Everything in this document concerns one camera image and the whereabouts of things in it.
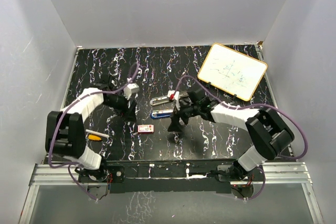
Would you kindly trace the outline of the red staple box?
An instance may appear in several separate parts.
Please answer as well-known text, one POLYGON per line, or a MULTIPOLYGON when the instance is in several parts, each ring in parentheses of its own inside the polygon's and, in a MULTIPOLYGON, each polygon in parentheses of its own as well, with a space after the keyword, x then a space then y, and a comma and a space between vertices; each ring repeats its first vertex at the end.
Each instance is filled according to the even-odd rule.
POLYGON ((138 125, 138 133, 153 133, 154 132, 154 125, 147 124, 147 125, 138 125))

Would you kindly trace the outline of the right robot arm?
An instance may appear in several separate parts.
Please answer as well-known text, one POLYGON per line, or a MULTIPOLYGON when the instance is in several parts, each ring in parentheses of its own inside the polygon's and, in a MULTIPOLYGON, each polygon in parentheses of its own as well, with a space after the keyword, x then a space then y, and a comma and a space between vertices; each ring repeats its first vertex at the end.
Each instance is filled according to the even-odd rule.
POLYGON ((253 169, 265 161, 274 160, 294 140, 294 134, 280 115, 272 108, 230 109, 224 103, 212 100, 203 91, 190 91, 181 97, 178 91, 167 95, 175 106, 170 116, 170 132, 181 132, 189 118, 200 116, 213 122, 231 124, 248 132, 252 146, 225 170, 214 173, 232 179, 247 180, 253 169))

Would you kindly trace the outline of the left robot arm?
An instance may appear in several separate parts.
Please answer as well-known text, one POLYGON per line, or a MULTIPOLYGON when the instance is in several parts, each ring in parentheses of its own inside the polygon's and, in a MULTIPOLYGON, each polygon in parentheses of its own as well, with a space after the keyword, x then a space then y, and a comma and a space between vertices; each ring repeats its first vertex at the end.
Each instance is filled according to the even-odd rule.
POLYGON ((48 114, 45 150, 52 168, 52 156, 55 154, 69 160, 69 165, 90 170, 91 177, 98 182, 108 177, 108 168, 101 164, 102 156, 87 145, 84 123, 101 105, 112 108, 125 121, 136 121, 136 102, 130 99, 140 90, 136 83, 128 83, 117 90, 113 87, 108 77, 85 88, 67 107, 48 114))

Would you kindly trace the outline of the white marker pen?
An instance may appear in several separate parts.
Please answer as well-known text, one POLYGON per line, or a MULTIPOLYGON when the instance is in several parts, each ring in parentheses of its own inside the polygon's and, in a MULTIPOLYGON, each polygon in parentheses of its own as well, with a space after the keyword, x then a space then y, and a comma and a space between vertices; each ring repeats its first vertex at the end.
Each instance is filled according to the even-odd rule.
POLYGON ((92 134, 92 135, 109 138, 108 134, 104 134, 104 133, 100 133, 100 132, 96 132, 96 131, 92 131, 92 130, 88 130, 88 129, 86 129, 86 132, 89 133, 89 134, 92 134))

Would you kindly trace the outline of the orange marker cap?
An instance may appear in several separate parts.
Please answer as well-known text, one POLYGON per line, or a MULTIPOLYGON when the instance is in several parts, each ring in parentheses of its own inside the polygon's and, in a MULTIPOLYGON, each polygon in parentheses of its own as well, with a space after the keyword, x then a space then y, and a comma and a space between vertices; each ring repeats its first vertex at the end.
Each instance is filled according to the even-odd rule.
POLYGON ((97 135, 89 134, 88 135, 88 140, 90 140, 90 141, 102 141, 102 138, 100 136, 97 136, 97 135))

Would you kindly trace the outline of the yellow framed whiteboard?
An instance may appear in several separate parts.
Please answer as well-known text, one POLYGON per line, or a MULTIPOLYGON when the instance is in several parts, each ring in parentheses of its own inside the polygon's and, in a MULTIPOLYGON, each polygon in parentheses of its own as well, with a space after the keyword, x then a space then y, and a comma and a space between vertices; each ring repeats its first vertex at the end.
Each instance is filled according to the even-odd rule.
POLYGON ((267 68, 263 61, 214 43, 197 78, 243 101, 249 101, 267 68))

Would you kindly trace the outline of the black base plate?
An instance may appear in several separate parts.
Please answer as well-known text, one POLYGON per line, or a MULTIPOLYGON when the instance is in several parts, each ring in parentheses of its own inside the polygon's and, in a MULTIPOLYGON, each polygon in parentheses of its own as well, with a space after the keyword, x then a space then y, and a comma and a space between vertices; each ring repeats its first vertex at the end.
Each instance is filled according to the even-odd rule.
POLYGON ((233 186, 249 187, 265 181, 261 167, 254 168, 244 179, 217 175, 233 159, 184 159, 158 161, 104 161, 99 170, 77 168, 79 181, 103 184, 110 194, 133 192, 214 191, 229 194, 233 186))

